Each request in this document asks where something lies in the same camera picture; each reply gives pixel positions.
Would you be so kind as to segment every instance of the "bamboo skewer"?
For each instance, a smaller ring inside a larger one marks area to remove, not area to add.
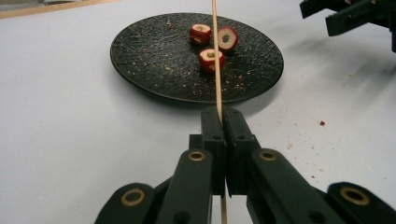
[[[216,106],[218,108],[219,120],[222,124],[222,100],[221,100],[221,81],[220,81],[220,62],[219,62],[219,40],[218,40],[218,16],[216,10],[216,0],[212,0],[213,13],[213,41],[215,45],[215,71],[216,71]]]
[[[216,9],[216,0],[212,0],[213,14],[213,40],[215,45],[215,71],[216,71],[216,106],[219,114],[219,121],[222,126],[222,99],[221,99],[221,79],[220,79],[220,63],[219,63],[219,40],[218,40],[218,13]],[[227,224],[227,196],[225,193],[221,197],[221,224]]]

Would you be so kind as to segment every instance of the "white table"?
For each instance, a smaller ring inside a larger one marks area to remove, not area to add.
[[[218,1],[219,16],[268,35],[285,69],[267,93],[235,105],[262,147],[314,187],[347,181],[396,207],[396,54],[372,24],[327,37],[324,10],[299,1]],[[0,223],[93,223],[111,194],[171,176],[203,105],[160,101],[113,68],[112,40],[147,17],[211,13],[211,2],[122,0],[0,20]],[[245,197],[229,223],[250,223]],[[219,200],[213,204],[219,223]]]

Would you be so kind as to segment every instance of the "red skin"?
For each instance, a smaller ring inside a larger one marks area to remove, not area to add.
[[[235,49],[239,36],[231,26],[223,26],[218,31],[219,49],[224,53]]]
[[[190,28],[190,41],[196,45],[205,46],[209,44],[212,30],[204,24],[194,24]]]
[[[219,67],[221,68],[225,63],[224,54],[219,51]],[[199,54],[199,64],[201,68],[207,73],[215,73],[215,50],[214,49],[204,49]]]

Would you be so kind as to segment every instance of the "textured plate surface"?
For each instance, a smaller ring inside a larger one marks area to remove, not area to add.
[[[168,99],[214,104],[215,75],[204,73],[199,52],[213,48],[194,46],[189,39],[195,23],[212,27],[212,16],[176,13],[133,23],[114,39],[110,57],[116,70],[139,89]],[[258,96],[273,87],[283,72],[283,58],[266,35],[239,22],[218,17],[218,27],[229,25],[239,43],[226,54],[221,69],[223,103]]]

